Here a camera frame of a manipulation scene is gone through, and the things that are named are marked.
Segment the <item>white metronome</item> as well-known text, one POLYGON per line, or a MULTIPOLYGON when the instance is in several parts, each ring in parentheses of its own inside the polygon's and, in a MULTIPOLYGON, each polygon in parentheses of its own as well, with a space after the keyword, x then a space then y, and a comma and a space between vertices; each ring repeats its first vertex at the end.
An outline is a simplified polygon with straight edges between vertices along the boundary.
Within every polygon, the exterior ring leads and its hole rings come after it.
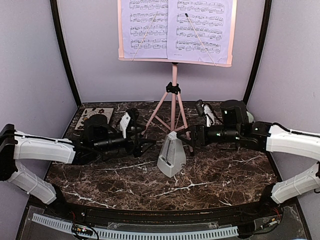
POLYGON ((175 131, 164 140, 157 160, 157 167, 167 177, 172 178, 186 166, 186 154, 183 143, 175 131))

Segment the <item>pink perforated music stand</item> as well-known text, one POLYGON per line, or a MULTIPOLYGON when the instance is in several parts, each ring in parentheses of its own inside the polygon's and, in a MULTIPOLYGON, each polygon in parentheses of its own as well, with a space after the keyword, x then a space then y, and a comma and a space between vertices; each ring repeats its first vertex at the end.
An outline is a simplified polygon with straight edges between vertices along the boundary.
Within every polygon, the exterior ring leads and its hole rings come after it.
MULTIPOLYGON (((118 58, 121 61, 146 61, 146 62, 168 62, 172 64, 172 82, 168 85, 169 93, 172 95, 171 106, 175 108, 176 106, 182 105, 181 93, 178 88, 178 64, 195 64, 195 63, 180 63, 167 58, 136 58, 129 59, 124 57, 124 47, 123 47, 123 31, 122 31, 122 19, 121 19, 121 1, 117 3, 118 10, 118 38, 119 38, 119 49, 118 49, 118 58)), ((229 67, 229 66, 217 66, 217 65, 207 65, 215 67, 229 67)))

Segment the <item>sheet music page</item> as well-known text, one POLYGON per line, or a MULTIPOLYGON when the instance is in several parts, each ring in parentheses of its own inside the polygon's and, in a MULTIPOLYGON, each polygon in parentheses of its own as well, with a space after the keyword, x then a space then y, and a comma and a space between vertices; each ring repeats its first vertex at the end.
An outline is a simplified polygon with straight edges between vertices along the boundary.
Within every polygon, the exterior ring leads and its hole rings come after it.
POLYGON ((126 59, 166 59, 167 0, 122 0, 121 28, 126 59))
POLYGON ((236 13, 235 0, 170 0, 167 58, 230 67, 236 13))

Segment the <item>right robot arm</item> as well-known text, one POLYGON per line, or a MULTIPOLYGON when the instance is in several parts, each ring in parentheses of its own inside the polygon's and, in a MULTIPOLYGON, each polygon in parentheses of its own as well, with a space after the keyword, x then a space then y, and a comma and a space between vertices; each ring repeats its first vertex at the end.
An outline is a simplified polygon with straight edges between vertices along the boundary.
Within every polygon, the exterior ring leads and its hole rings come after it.
MULTIPOLYGON (((250 121, 246 104, 239 100, 227 100, 219 106, 222 119, 217 125, 192 125, 176 135, 191 147, 196 143, 207 146, 212 143, 236 143, 240 147, 262 153, 281 152, 320 159, 320 135, 288 129, 274 122, 250 121)), ((320 187, 320 164, 290 179, 265 187, 255 213, 266 217, 275 206, 320 187)))

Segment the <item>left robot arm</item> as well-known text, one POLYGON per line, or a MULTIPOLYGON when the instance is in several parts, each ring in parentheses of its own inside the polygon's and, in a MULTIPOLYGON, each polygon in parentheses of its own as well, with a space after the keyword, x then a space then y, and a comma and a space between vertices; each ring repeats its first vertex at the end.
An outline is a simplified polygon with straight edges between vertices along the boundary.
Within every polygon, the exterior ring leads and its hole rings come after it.
POLYGON ((80 140, 25 134, 17 131, 13 124, 6 124, 0 132, 0 180, 16 185, 49 205, 58 217, 67 218, 71 208, 65 203, 59 187, 39 178, 21 160, 84 166, 97 157, 106 160, 130 155, 140 157, 156 141, 142 137, 146 127, 137 122, 138 116, 134 109, 129 109, 116 127, 112 127, 105 115, 92 115, 83 122, 84 130, 80 140))

